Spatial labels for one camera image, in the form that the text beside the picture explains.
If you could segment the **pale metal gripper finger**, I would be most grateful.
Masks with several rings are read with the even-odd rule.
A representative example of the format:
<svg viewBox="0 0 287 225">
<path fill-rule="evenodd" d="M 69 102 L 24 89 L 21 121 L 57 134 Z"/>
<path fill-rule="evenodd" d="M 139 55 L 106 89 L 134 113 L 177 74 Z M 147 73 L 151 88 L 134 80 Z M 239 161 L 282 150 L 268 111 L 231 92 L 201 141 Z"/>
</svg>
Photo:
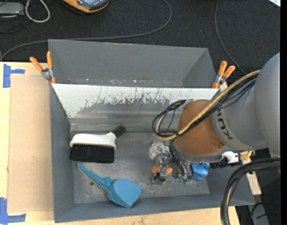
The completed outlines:
<svg viewBox="0 0 287 225">
<path fill-rule="evenodd" d="M 164 172 L 157 172 L 156 175 L 152 179 L 152 184 L 161 185 L 167 179 L 168 175 Z"/>
<path fill-rule="evenodd" d="M 171 156 L 169 154 L 161 154 L 156 159 L 157 167 L 168 166 L 171 163 Z"/>
</svg>

